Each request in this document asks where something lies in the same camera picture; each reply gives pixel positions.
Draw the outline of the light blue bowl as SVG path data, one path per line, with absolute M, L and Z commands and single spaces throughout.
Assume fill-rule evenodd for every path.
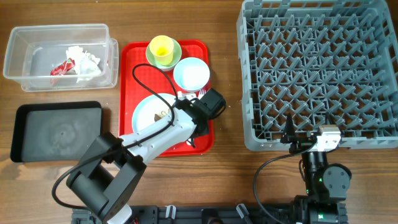
M 209 82 L 210 68 L 202 59 L 187 57 L 176 64 L 173 78 L 181 89 L 196 92 Z

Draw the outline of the food scraps and rice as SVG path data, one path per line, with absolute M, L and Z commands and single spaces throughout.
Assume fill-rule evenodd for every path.
M 154 121 L 158 121 L 166 117 L 170 113 L 170 109 L 162 110 L 154 114 Z

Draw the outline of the light blue plate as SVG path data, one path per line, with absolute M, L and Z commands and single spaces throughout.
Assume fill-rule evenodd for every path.
M 140 131 L 155 123 L 154 114 L 169 107 L 155 95 L 144 98 L 135 108 L 132 115 L 132 130 Z

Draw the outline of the white napkin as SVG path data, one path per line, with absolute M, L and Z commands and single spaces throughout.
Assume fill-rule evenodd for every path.
M 101 59 L 87 52 L 82 47 L 78 45 L 69 47 L 66 51 L 66 56 L 75 61 L 73 70 L 77 75 L 86 75 L 86 77 L 77 78 L 77 83 L 90 81 L 101 74 L 101 69 L 98 66 Z

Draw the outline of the red snack wrapper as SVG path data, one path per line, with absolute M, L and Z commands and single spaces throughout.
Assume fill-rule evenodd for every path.
M 51 77 L 56 77 L 56 76 L 63 76 L 66 74 L 68 71 L 73 69 L 75 67 L 75 61 L 71 58 L 68 58 L 66 61 L 64 61 L 62 64 L 60 64 L 58 67 L 53 69 L 50 72 Z

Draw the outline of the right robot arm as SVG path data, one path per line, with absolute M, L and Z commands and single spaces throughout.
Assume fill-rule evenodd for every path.
M 344 224 L 348 223 L 346 205 L 352 178 L 342 164 L 330 164 L 327 154 L 338 148 L 341 131 L 334 123 L 324 124 L 309 137 L 296 135 L 291 115 L 287 116 L 281 143 L 290 144 L 291 156 L 302 156 L 300 173 L 307 194 L 298 195 L 290 206 L 289 222 Z

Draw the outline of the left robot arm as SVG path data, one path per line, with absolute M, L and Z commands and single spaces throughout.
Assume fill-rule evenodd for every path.
M 216 90 L 199 100 L 177 100 L 171 112 L 150 126 L 115 137 L 98 136 L 68 177 L 66 184 L 104 223 L 126 223 L 127 205 L 147 165 L 177 144 L 210 132 L 208 122 L 226 108 Z

